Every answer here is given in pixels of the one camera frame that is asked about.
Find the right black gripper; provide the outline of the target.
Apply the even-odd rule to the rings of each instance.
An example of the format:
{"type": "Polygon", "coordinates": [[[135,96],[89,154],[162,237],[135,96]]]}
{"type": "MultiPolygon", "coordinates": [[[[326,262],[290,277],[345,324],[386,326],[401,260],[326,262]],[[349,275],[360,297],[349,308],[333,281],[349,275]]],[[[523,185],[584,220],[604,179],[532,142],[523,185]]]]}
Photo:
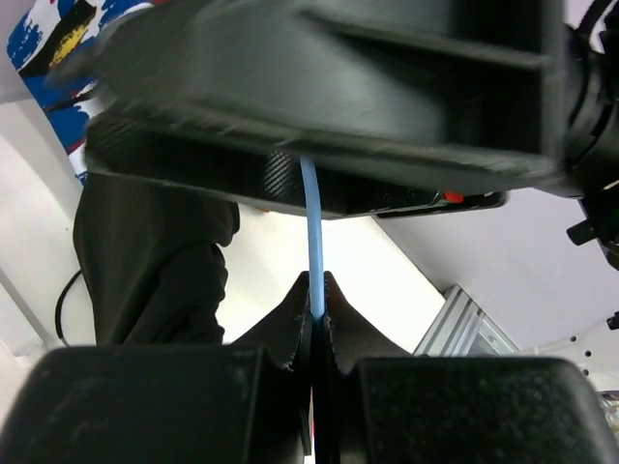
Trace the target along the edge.
{"type": "Polygon", "coordinates": [[[594,1],[567,29],[564,168],[585,220],[567,229],[577,246],[597,241],[618,267],[618,3],[594,1]]]}

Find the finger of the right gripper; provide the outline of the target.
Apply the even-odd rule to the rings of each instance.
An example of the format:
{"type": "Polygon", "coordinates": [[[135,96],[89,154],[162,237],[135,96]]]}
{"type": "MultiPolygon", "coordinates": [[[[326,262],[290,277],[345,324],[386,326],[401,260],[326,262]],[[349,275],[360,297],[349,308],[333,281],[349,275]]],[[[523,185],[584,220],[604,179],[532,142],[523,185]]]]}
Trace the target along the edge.
{"type": "Polygon", "coordinates": [[[419,187],[531,187],[566,125],[559,1],[172,1],[62,72],[250,154],[419,187]]]}
{"type": "MultiPolygon", "coordinates": [[[[92,174],[201,191],[265,211],[306,212],[299,161],[282,152],[255,155],[174,134],[148,130],[113,115],[93,119],[86,131],[85,162],[92,174]]],[[[317,168],[325,219],[423,217],[502,207],[505,192],[464,196],[402,187],[317,168]]]]}

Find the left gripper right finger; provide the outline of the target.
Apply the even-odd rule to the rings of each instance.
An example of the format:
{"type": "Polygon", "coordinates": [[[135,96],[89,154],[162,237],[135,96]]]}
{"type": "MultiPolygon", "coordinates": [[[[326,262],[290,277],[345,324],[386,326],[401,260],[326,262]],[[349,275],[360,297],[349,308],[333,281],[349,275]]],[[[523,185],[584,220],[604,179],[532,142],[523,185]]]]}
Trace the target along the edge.
{"type": "Polygon", "coordinates": [[[414,357],[325,276],[325,463],[614,463],[618,444],[571,362],[414,357]]]}

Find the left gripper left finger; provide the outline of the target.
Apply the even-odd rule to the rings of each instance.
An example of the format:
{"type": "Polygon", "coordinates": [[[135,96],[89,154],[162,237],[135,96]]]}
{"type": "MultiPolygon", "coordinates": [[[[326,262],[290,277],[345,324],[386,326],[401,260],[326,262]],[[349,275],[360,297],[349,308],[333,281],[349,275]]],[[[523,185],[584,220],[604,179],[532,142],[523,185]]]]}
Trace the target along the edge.
{"type": "Polygon", "coordinates": [[[46,354],[1,431],[5,463],[301,463],[311,452],[309,276],[223,346],[46,354]]]}

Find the light blue wire hanger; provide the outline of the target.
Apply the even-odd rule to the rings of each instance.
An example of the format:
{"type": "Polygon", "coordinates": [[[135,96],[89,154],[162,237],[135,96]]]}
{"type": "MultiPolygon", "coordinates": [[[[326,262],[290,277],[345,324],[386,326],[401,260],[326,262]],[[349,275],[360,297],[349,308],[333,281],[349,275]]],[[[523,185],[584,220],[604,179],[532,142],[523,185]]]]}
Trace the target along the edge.
{"type": "Polygon", "coordinates": [[[311,383],[314,427],[314,458],[316,463],[328,463],[328,444],[322,427],[325,424],[323,412],[323,366],[322,336],[324,328],[325,297],[321,229],[321,203],[316,169],[308,157],[300,158],[304,193],[309,250],[309,309],[312,317],[311,341],[311,383]]]}

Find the black trousers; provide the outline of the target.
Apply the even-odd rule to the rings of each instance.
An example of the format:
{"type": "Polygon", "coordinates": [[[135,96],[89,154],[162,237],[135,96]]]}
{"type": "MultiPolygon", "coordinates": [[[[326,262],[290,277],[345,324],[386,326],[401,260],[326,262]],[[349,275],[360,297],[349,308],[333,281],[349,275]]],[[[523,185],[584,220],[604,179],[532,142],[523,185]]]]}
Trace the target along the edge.
{"type": "Polygon", "coordinates": [[[91,174],[74,217],[74,251],[98,345],[220,345],[221,252],[237,204],[197,190],[91,174]]]}

